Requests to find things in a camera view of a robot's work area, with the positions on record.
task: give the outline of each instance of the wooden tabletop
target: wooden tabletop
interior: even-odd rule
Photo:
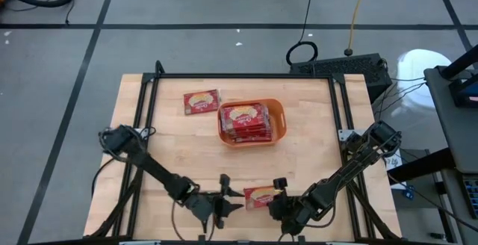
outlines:
[[[124,75],[111,122],[132,125],[141,75]],[[347,92],[357,129],[368,128],[373,113],[363,75],[346,75]],[[150,88],[146,93],[147,105]],[[278,99],[285,109],[288,131],[275,146],[230,149],[217,136],[216,113],[184,115],[183,95],[219,89],[222,102],[248,99]],[[340,89],[336,86],[341,121],[346,128]],[[145,106],[142,123],[146,119]],[[149,152],[170,172],[188,176],[202,190],[219,190],[219,176],[231,177],[233,190],[267,186],[278,177],[288,178],[288,193],[302,194],[313,182],[327,178],[341,166],[335,123],[327,80],[319,79],[160,79],[152,126],[157,133],[149,139]],[[102,163],[110,157],[104,155]],[[84,233],[98,229],[117,203],[124,164],[113,162],[106,167],[96,184]],[[370,204],[389,226],[401,235],[397,212],[382,161],[364,172]],[[136,239],[177,240],[171,224],[173,201],[163,186],[145,174],[137,213]],[[243,199],[231,198],[243,203]],[[345,190],[337,197],[337,214],[326,229],[305,228],[307,241],[353,241],[350,213]],[[361,235],[366,237],[363,212],[359,204]],[[125,209],[122,233],[125,233],[129,207]],[[320,222],[329,221],[331,213]],[[175,222],[181,235],[197,240],[202,234],[200,222],[186,208],[176,206]],[[272,220],[267,208],[234,211],[225,219],[225,228],[216,229],[213,240],[277,241],[280,222]]]

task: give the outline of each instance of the black metal frame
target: black metal frame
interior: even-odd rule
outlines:
[[[348,129],[353,129],[353,118],[352,118],[352,111],[350,109],[350,103],[347,95],[347,88],[345,85],[345,78],[343,74],[333,74],[333,75],[307,75],[307,74],[249,74],[249,73],[239,73],[239,74],[220,74],[220,73],[165,73],[162,65],[157,61],[156,63],[156,72],[155,73],[143,73],[142,81],[141,81],[141,87],[140,87],[140,93],[137,101],[137,107],[136,107],[136,114],[134,116],[134,127],[140,127],[140,118],[141,114],[143,113],[143,107],[144,107],[144,100],[146,96],[146,88],[148,86],[148,83],[152,81],[152,90],[151,94],[149,97],[149,106],[148,106],[148,112],[146,115],[146,125],[145,127],[148,128],[152,124],[152,118],[154,114],[154,109],[155,109],[155,102],[156,102],[156,97],[157,97],[157,90],[158,90],[158,83],[160,78],[303,78],[303,79],[324,79],[328,81],[329,84],[329,92],[330,92],[330,98],[332,102],[332,113],[334,115],[334,121],[335,121],[335,129],[336,129],[336,134],[337,134],[337,142],[340,147],[341,141],[340,137],[338,136],[338,131],[342,129],[341,125],[341,115],[338,107],[338,100],[337,100],[337,95],[335,92],[335,82],[339,83],[340,89],[341,89],[341,97],[344,102],[344,111],[345,111],[345,116],[347,120],[347,127]],[[344,154],[341,154],[341,160],[342,164],[345,164],[347,161],[347,157]],[[129,186],[130,179],[131,179],[131,171],[132,167],[130,164],[126,164],[125,166],[125,172],[123,174],[122,178],[122,186],[121,186],[121,192],[120,192],[120,197],[122,197],[126,191],[126,189]],[[112,232],[112,238],[122,238],[122,241],[126,239],[129,239],[132,241],[133,239],[133,234],[134,234],[134,227],[136,223],[136,215],[137,215],[137,209],[139,205],[139,198],[140,198],[140,191],[141,191],[141,183],[142,183],[142,175],[143,171],[142,170],[137,170],[141,171],[140,173],[140,183],[136,188],[136,191],[134,192],[133,195],[133,201],[131,204],[131,213],[128,219],[128,227],[127,227],[127,232],[126,236],[125,235],[120,235],[120,229],[121,229],[121,223],[122,223],[122,213],[121,215],[118,216],[117,221],[114,224],[114,229]],[[363,175],[360,175],[358,178],[358,186],[360,189],[360,193],[365,199],[367,198],[367,189],[365,187],[364,183],[364,177]],[[366,227],[367,227],[367,234],[368,236],[366,238],[363,238],[360,235],[360,227],[359,227],[359,220],[357,216],[357,210],[356,210],[356,201],[353,196],[353,192],[347,188],[347,201],[348,201],[348,206],[350,210],[350,219],[351,219],[351,224],[352,224],[352,230],[353,230],[353,236],[355,242],[359,243],[367,243],[367,244],[423,244],[423,243],[415,243],[415,242],[408,242],[408,241],[402,241],[402,240],[384,240],[384,239],[376,239],[375,236],[375,231],[374,227],[372,224],[371,219],[368,217],[366,213],[364,213],[365,221],[366,221]],[[304,236],[299,236],[299,240],[297,241],[298,244],[325,244],[324,242],[306,242]],[[89,243],[89,238],[82,240],[82,242],[78,244],[90,244]],[[98,242],[98,238],[94,238],[94,240],[91,240],[92,242]],[[71,241],[64,241],[66,243],[59,243],[59,244],[70,244]],[[198,241],[161,241],[162,244],[205,244],[204,240],[204,235],[199,236]],[[209,244],[241,244],[245,243],[245,241],[209,241]],[[269,242],[269,241],[247,241],[248,244],[275,244],[276,242]],[[283,243],[285,244],[292,244],[291,242],[284,241]]]

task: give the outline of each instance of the orange plastic tray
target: orange plastic tray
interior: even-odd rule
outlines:
[[[272,140],[264,142],[235,143],[226,133],[221,130],[220,110],[224,107],[248,105],[254,103],[264,104],[269,109],[270,126],[272,127]],[[282,107],[281,102],[276,99],[255,99],[241,102],[224,103],[219,107],[219,109],[217,109],[217,130],[219,132],[219,138],[224,142],[224,144],[233,148],[274,145],[277,141],[282,139],[285,136],[285,132],[287,132],[284,108]]]

